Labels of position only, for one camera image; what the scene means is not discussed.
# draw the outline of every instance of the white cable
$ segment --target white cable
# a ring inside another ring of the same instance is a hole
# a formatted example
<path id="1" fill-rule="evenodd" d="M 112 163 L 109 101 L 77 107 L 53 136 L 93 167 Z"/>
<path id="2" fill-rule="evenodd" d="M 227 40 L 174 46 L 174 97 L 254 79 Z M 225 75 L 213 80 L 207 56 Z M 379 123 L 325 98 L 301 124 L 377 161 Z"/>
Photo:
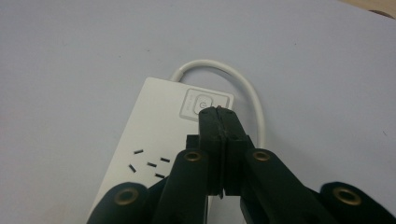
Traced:
<path id="1" fill-rule="evenodd" d="M 254 112 L 256 115 L 256 120 L 257 120 L 257 147 L 259 148 L 265 148 L 265 121 L 264 121 L 264 114 L 262 112 L 262 104 L 260 103 L 259 96 L 257 95 L 256 90 L 254 90 L 253 86 L 250 84 L 250 82 L 245 79 L 245 77 L 240 74 L 238 71 L 235 69 L 231 68 L 231 66 L 225 64 L 225 63 L 220 63 L 216 62 L 213 60 L 196 60 L 192 61 L 189 63 L 185 63 L 183 66 L 178 68 L 176 72 L 171 76 L 170 80 L 174 82 L 179 82 L 181 78 L 184 76 L 184 74 L 189 71 L 192 68 L 195 67 L 212 67 L 219 69 L 231 77 L 236 78 L 239 80 L 247 92 L 247 95 L 249 96 L 251 103 L 253 103 L 254 107 Z"/>

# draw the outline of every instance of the white background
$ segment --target white background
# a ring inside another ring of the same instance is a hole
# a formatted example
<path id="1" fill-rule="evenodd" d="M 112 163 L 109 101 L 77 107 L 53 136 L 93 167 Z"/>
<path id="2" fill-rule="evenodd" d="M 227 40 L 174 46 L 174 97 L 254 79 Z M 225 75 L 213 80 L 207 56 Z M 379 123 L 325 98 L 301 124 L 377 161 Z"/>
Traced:
<path id="1" fill-rule="evenodd" d="M 324 0 L 0 0 L 0 223 L 84 223 L 144 79 L 203 58 L 254 84 L 266 148 L 304 184 L 396 215 L 394 20 Z M 234 80 L 183 82 L 233 93 L 256 139 Z M 241 220 L 237 198 L 214 201 L 209 223 Z"/>

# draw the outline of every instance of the power socket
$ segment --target power socket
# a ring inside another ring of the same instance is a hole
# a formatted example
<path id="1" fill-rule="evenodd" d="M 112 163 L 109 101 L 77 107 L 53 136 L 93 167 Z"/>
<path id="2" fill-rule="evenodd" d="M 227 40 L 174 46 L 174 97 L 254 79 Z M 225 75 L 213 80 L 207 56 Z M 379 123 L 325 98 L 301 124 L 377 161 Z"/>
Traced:
<path id="1" fill-rule="evenodd" d="M 135 182 L 151 187 L 166 178 L 187 134 L 198 134 L 198 113 L 210 106 L 233 108 L 233 96 L 148 77 L 139 93 L 93 208 L 113 187 Z"/>

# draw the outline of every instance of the white power strip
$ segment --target white power strip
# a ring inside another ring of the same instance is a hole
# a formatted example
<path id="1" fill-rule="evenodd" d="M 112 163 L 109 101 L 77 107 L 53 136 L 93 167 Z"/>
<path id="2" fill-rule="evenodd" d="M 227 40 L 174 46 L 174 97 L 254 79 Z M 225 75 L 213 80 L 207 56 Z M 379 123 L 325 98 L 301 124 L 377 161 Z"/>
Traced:
<path id="1" fill-rule="evenodd" d="M 135 182 L 149 188 L 167 177 L 177 153 L 185 149 L 187 134 L 198 134 L 198 113 L 218 105 L 232 109 L 233 96 L 148 77 L 91 212 L 118 184 Z"/>

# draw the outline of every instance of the power strip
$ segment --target power strip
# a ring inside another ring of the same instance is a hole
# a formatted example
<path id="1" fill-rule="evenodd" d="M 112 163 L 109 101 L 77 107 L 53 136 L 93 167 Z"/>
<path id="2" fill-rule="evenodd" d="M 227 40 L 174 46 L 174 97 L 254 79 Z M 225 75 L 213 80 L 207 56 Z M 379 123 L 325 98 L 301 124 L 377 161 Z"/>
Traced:
<path id="1" fill-rule="evenodd" d="M 233 108 L 233 96 L 148 77 L 96 195 L 93 208 L 113 187 L 135 182 L 147 188 L 166 178 L 187 134 L 198 134 L 198 113 Z"/>

